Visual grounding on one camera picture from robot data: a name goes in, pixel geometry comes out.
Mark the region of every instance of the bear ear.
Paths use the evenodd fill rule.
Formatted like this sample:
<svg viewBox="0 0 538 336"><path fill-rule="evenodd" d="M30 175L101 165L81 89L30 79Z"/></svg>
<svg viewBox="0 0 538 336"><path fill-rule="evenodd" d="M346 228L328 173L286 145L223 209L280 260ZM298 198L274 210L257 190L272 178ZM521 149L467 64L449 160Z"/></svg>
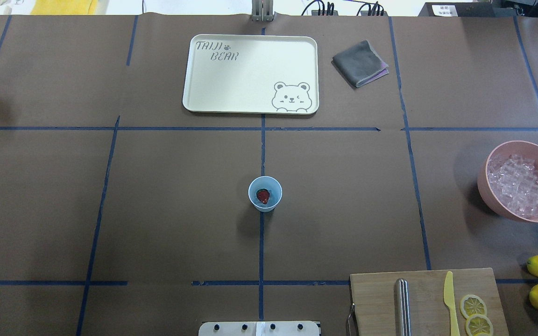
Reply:
<svg viewBox="0 0 538 336"><path fill-rule="evenodd" d="M306 84L306 83L300 83L300 84L298 85L298 87L301 88L301 89L303 89L303 90L305 90L305 91L310 90L310 87L309 87L308 84Z"/></svg>

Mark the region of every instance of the yellow cloth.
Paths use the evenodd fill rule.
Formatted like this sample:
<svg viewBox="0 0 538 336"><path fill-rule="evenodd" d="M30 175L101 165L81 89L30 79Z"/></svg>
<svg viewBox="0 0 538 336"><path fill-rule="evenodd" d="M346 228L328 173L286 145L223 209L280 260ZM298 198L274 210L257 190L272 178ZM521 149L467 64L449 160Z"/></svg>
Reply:
<svg viewBox="0 0 538 336"><path fill-rule="evenodd" d="M32 15L94 14L97 0L36 0Z"/></svg>

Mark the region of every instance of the folded towel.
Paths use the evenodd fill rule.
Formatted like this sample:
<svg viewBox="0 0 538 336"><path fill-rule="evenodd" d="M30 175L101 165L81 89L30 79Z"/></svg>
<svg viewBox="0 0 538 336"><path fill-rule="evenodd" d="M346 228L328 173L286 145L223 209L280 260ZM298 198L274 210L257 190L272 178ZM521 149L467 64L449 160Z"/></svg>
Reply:
<svg viewBox="0 0 538 336"><path fill-rule="evenodd" d="M97 0L36 0L32 15L94 14Z"/></svg>
<svg viewBox="0 0 538 336"><path fill-rule="evenodd" d="M333 56L333 64L355 87L361 87L389 74L389 66L367 40Z"/></svg>

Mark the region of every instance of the brown tabletop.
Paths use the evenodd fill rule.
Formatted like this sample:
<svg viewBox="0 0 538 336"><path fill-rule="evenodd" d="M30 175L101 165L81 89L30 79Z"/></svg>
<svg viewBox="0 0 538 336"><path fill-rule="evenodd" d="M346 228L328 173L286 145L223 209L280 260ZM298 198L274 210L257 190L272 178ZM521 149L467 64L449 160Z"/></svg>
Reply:
<svg viewBox="0 0 538 336"><path fill-rule="evenodd" d="M186 110L196 34L314 38L319 110ZM390 74L353 89L331 57L362 40ZM476 188L507 140L538 143L538 19L0 16L0 335L342 335L352 273L481 267L538 335L538 225ZM260 175L283 187L265 215Z"/></svg>

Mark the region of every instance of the white floor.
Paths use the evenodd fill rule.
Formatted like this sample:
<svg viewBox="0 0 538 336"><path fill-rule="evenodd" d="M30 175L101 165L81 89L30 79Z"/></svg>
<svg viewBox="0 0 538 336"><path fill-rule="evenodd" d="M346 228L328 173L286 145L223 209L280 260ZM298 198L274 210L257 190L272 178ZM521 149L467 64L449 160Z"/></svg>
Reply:
<svg viewBox="0 0 538 336"><path fill-rule="evenodd" d="M300 15L311 0L274 0L275 12ZM356 15L361 6L350 0L333 0L339 15ZM473 2L473 0L451 0L450 2ZM0 14L6 14L6 7L12 14L29 14L36 0L6 0L0 6ZM423 8L424 0L380 0L390 16L417 16ZM311 9L318 8L313 4ZM145 12L161 14L249 14L251 0L145 0ZM134 15L142 13L142 0L99 0L97 14Z"/></svg>

